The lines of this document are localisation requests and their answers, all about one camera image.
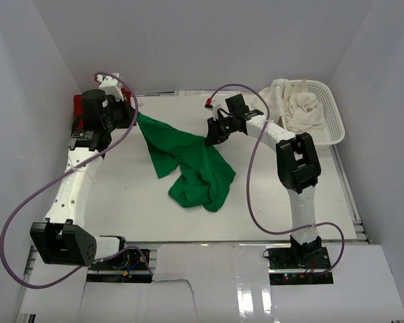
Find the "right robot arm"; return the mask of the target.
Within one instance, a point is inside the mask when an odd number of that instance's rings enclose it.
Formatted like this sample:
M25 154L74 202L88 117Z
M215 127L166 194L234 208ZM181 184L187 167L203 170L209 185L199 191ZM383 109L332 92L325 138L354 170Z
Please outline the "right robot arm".
M314 210L321 165L311 135L295 135L281 128L260 110L251 110L241 94L226 99L226 106L224 110L212 98L206 100L205 108L212 116L207 121L205 145L219 145L232 133L240 132L274 151L277 176L290 199L292 228L286 231L290 236L290 258L296 267L308 267L322 248Z

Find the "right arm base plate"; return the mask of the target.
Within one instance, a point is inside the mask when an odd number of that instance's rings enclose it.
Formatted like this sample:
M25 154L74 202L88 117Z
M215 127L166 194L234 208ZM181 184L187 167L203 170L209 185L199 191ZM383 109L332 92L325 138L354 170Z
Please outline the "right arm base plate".
M304 260L292 256L291 248L268 248L263 254L268 260L271 286L332 285L333 275L328 270L331 261L325 247Z

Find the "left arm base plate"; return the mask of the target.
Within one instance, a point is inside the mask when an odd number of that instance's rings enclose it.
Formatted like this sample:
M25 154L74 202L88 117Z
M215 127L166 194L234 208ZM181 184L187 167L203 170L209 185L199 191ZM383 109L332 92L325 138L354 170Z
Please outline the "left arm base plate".
M146 263L150 265L150 250L142 249L143 256L136 249L125 250L119 256L93 264L87 272L88 283L151 283L152 275Z

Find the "green t shirt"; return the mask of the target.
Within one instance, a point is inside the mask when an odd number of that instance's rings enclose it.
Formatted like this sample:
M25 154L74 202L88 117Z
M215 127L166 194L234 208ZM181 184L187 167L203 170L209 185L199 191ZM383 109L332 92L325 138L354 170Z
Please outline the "green t shirt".
M168 195L181 207L219 211L236 173L215 147L205 146L201 136L178 130L165 122L139 115L137 123L145 139L158 178L179 168L181 175Z

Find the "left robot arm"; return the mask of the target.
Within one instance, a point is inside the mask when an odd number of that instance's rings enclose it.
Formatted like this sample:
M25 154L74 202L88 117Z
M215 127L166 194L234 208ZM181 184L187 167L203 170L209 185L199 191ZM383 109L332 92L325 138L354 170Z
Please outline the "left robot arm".
M96 172L110 147L115 129L131 124L134 109L122 89L92 89L74 98L66 172L53 205L41 222L34 222L30 237L46 264L90 266L105 260L123 268L129 252L119 236L94 236L85 230L85 213Z

